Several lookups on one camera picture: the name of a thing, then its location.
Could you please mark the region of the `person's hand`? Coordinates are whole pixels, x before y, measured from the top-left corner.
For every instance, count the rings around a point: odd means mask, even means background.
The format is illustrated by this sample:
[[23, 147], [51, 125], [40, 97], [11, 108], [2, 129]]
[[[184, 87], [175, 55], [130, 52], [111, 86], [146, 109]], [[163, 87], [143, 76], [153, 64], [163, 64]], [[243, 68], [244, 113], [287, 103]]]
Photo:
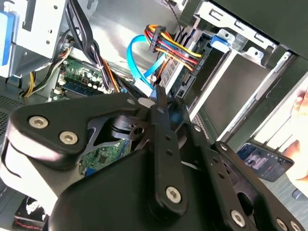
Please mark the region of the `person's hand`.
[[285, 156], [292, 159], [294, 165], [287, 171], [292, 180], [301, 180], [308, 176], [308, 93], [297, 96], [291, 111], [291, 129], [295, 141], [291, 143]]

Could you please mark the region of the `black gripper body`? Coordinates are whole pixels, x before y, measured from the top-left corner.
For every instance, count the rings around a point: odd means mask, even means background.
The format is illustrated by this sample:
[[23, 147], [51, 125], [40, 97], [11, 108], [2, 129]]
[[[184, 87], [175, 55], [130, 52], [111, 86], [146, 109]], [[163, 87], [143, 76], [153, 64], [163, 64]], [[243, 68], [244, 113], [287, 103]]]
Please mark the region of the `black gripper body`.
[[180, 231], [189, 196], [178, 148], [150, 147], [71, 185], [50, 231]]

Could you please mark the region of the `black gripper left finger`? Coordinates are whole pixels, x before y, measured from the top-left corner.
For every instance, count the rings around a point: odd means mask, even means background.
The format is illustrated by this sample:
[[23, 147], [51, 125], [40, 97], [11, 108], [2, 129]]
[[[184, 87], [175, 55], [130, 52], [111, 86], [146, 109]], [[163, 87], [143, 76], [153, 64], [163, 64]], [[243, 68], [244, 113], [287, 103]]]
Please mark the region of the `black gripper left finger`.
[[18, 108], [6, 132], [6, 182], [52, 215], [65, 190], [86, 178], [79, 176], [78, 163], [95, 148], [127, 138], [132, 153], [179, 150], [165, 90], [159, 87], [154, 95], [154, 101], [116, 93]]

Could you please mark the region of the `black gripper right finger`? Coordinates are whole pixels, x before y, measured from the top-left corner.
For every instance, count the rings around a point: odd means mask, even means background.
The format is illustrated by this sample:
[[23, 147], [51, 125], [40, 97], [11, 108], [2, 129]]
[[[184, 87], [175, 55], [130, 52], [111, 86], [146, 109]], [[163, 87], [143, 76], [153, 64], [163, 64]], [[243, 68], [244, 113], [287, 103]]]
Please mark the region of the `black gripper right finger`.
[[183, 100], [180, 135], [189, 207], [181, 231], [302, 231], [304, 227], [228, 145], [210, 144]]

